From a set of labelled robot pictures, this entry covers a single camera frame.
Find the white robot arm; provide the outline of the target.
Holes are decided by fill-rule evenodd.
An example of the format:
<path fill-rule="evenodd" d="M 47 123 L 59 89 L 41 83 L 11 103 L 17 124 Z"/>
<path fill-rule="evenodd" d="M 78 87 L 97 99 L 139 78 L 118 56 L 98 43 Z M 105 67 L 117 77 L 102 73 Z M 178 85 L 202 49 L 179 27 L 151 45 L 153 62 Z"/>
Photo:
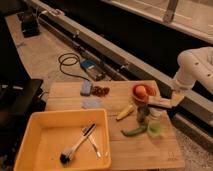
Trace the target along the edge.
<path fill-rule="evenodd" d="M 198 81 L 213 95 L 213 47 L 182 51 L 177 58 L 179 69 L 172 79 L 170 99 L 148 96 L 147 104 L 162 108 L 178 106 Z"/>

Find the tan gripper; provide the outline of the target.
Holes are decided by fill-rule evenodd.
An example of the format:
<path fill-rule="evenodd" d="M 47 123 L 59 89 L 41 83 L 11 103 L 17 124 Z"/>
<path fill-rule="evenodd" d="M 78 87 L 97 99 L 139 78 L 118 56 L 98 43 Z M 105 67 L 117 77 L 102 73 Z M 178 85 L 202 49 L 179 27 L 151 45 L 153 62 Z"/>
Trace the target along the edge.
<path fill-rule="evenodd" d="M 184 99 L 185 95 L 178 91 L 173 91 L 170 99 L 157 97 L 157 96 L 149 96 L 148 104 L 164 107 L 164 108 L 172 108 L 179 105 L 179 103 Z"/>

